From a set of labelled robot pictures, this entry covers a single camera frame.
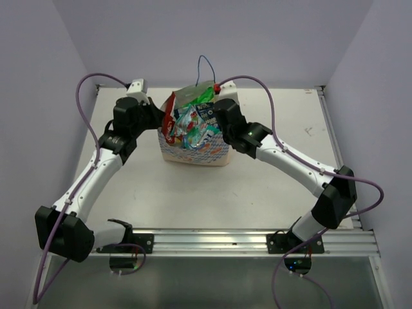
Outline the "green Chuba cassava chips bag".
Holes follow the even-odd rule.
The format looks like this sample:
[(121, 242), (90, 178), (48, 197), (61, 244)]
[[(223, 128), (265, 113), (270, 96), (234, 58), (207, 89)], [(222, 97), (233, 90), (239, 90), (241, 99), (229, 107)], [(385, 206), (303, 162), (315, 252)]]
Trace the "green Chuba cassava chips bag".
[(214, 90), (212, 87), (207, 88), (202, 94), (189, 102), (190, 105), (204, 104), (214, 101)]

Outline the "Fox's candy packet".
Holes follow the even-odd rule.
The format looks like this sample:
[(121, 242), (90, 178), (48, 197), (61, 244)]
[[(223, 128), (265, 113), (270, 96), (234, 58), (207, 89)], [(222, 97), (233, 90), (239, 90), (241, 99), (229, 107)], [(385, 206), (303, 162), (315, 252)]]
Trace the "Fox's candy packet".
[(208, 124), (196, 107), (189, 105), (180, 110), (170, 135), (181, 141), (182, 148), (200, 150), (219, 132), (217, 125)]

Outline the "blue snack packet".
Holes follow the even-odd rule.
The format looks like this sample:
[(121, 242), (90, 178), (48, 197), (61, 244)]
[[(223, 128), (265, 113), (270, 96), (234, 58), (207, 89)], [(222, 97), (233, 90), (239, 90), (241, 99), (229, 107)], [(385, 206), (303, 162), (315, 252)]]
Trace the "blue snack packet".
[(219, 125), (213, 112), (213, 106), (213, 102), (206, 102), (195, 105), (195, 108), (199, 116), (203, 119), (203, 121), (206, 124), (218, 129)]

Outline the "red Chuba chips bag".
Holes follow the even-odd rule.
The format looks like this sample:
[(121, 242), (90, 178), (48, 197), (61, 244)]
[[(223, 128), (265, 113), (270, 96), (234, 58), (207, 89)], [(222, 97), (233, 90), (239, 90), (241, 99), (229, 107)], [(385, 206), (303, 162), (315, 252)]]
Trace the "red Chuba chips bag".
[(165, 138), (165, 141), (172, 145), (174, 144), (174, 137), (171, 135), (175, 119), (174, 119), (174, 103), (176, 95), (174, 92), (167, 98), (162, 106), (162, 111), (165, 113), (165, 116), (162, 120), (162, 134)]

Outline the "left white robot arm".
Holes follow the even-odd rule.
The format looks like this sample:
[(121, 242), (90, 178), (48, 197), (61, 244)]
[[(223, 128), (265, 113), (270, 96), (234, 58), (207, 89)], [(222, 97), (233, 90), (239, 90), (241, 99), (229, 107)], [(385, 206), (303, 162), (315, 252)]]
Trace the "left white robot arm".
[(150, 97), (116, 101), (113, 118), (80, 176), (51, 207), (42, 206), (35, 213), (41, 249), (76, 262), (100, 247), (113, 246), (121, 253), (132, 249), (131, 224), (109, 219), (102, 229), (92, 230), (86, 223), (105, 186), (136, 149), (138, 137), (146, 130), (160, 128), (164, 115)]

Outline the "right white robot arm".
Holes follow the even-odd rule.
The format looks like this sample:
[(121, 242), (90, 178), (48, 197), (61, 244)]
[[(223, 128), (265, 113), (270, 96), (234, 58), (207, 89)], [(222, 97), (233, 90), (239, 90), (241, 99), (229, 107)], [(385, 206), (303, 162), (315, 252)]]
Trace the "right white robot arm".
[(268, 163), (298, 181), (317, 198), (314, 207), (300, 217), (285, 236), (275, 242), (288, 246), (292, 252), (302, 252), (310, 238), (323, 229), (336, 229), (357, 199), (353, 171), (343, 166), (339, 170), (319, 164), (318, 171), (309, 168), (281, 148), (284, 143), (274, 140), (271, 129), (258, 122), (247, 122), (236, 101), (225, 98), (213, 107), (223, 140), (239, 153)]

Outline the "checkered paper bag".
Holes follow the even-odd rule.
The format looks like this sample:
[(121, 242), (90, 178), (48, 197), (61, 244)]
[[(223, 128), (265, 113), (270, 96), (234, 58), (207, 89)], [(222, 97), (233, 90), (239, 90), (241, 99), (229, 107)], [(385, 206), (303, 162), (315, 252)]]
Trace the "checkered paper bag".
[[(215, 83), (216, 73), (210, 60), (206, 56), (200, 55), (197, 62), (196, 82), (193, 85), (173, 91), (176, 95), (174, 103), (175, 121), (181, 109), (189, 106), (189, 102), (202, 94), (207, 88), (212, 87), (214, 89)], [(224, 142), (221, 129), (200, 150), (182, 148), (182, 143), (178, 138), (174, 138), (174, 144), (169, 145), (162, 134), (162, 127), (158, 130), (158, 141), (165, 161), (217, 167), (225, 166), (230, 161), (229, 145)]]

